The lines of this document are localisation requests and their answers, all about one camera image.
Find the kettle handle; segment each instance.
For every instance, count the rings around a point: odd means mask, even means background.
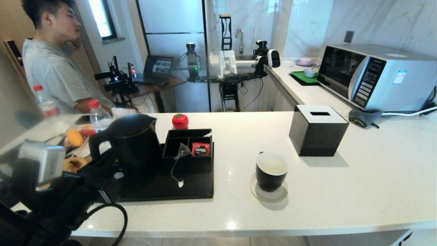
[[[100,155],[100,144],[106,141],[109,141],[109,136],[104,131],[90,136],[88,143],[90,145],[90,154],[93,160]]]

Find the plastic water bottle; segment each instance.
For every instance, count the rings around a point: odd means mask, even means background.
[[[104,131],[112,123],[111,115],[100,106],[98,100],[92,100],[88,102],[88,106],[91,109],[90,120],[94,126],[96,132]]]
[[[48,120],[57,118],[60,115],[58,106],[55,101],[53,101],[48,94],[44,91],[42,85],[37,84],[33,87],[35,90],[35,97],[42,114]]]

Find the red tomato-shaped timer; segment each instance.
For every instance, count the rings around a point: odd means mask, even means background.
[[[173,116],[173,119],[171,120],[173,123],[174,128],[177,130],[183,130],[188,128],[188,117],[184,114],[176,114]]]

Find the black electric kettle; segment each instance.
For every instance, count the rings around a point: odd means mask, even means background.
[[[129,178],[154,178],[161,167],[162,149],[155,132],[157,119],[132,114],[115,120],[90,137],[91,157],[100,155],[99,145],[109,141],[116,150],[121,169]]]

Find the man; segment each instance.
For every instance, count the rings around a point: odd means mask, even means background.
[[[91,82],[72,59],[80,48],[80,23],[72,10],[74,0],[22,0],[36,33],[23,46],[23,62],[32,88],[41,84],[62,113],[89,113],[97,99],[110,111],[113,103]]]

